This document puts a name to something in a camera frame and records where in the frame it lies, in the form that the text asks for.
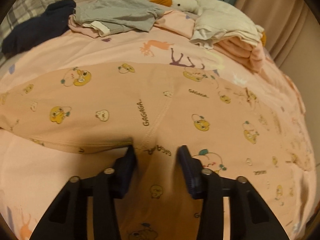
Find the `white cloth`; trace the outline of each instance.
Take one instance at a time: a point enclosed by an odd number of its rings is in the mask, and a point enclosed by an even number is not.
[[[223,1],[196,0],[199,5],[191,42],[205,49],[213,44],[234,36],[253,46],[257,46],[264,29],[256,25],[247,15]]]
[[[82,24],[82,27],[93,28],[94,30],[98,31],[101,37],[110,35],[110,29],[98,21],[93,21],[91,23],[84,23]]]

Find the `cartoon deer print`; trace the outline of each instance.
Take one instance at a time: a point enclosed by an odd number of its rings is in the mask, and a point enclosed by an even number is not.
[[[181,53],[180,58],[179,58],[178,60],[175,60],[175,59],[174,59],[173,54],[174,54],[174,50],[173,50],[173,48],[171,48],[171,60],[172,60],[172,62],[169,63],[170,65],[180,66],[180,67],[195,67],[195,66],[196,66],[196,65],[194,65],[194,64],[191,62],[191,60],[190,60],[189,57],[187,57],[187,59],[188,59],[188,61],[191,63],[190,66],[187,66],[187,65],[185,65],[185,64],[180,64],[180,61],[182,60],[182,58],[183,58],[183,56],[184,56],[183,53]]]
[[[158,49],[168,50],[171,45],[174,45],[174,43],[167,43],[162,41],[148,41],[147,43],[143,43],[143,47],[140,47],[141,53],[143,53],[145,56],[149,56],[151,54],[152,57],[155,56],[155,54],[151,51],[151,46],[154,46]]]
[[[23,211],[21,210],[21,218],[22,218],[22,224],[23,226],[20,228],[20,239],[21,240],[29,240],[31,237],[31,230],[29,229],[29,225],[31,222],[31,214],[29,214],[29,220],[25,223],[24,222],[24,216],[23,216]]]

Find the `white plush toy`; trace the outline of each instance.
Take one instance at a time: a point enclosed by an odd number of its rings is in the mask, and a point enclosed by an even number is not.
[[[194,35],[191,40],[207,40],[207,36],[197,35],[197,32],[203,33],[200,29],[203,29],[206,25],[206,33],[211,33],[211,38],[215,42],[232,34],[232,36],[239,36],[241,40],[251,45],[256,46],[259,40],[265,45],[264,29],[256,25],[242,11],[226,2],[220,0],[150,0],[150,2],[199,16],[203,14],[196,20]]]
[[[243,14],[243,12],[231,4],[219,0],[150,0],[150,2],[162,4],[182,12],[190,12],[197,15],[201,15],[204,10],[216,10],[217,8],[225,12],[234,11],[234,13]]]

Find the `stuffed goose toy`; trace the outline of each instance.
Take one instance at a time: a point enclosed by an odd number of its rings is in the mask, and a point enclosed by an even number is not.
[[[199,16],[204,10],[216,9],[217,7],[224,11],[232,10],[235,13],[243,14],[236,7],[220,0],[150,0],[150,2],[172,7],[182,12],[194,13]]]
[[[255,26],[257,28],[257,32],[261,33],[260,37],[263,46],[266,43],[266,35],[264,29],[259,25],[255,25],[252,20],[250,20],[250,18],[242,11],[226,2],[220,0],[150,0],[150,2],[171,7],[182,12],[193,13],[198,16],[202,15],[205,11],[207,14],[208,10],[215,11],[215,15],[221,15],[223,13],[224,15],[228,16],[229,20],[236,19],[240,25],[240,22],[242,22]]]

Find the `beige curtain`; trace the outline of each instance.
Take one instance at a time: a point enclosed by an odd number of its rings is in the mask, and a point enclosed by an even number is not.
[[[297,40],[309,10],[303,0],[237,0],[235,6],[265,28],[266,48],[281,66]]]

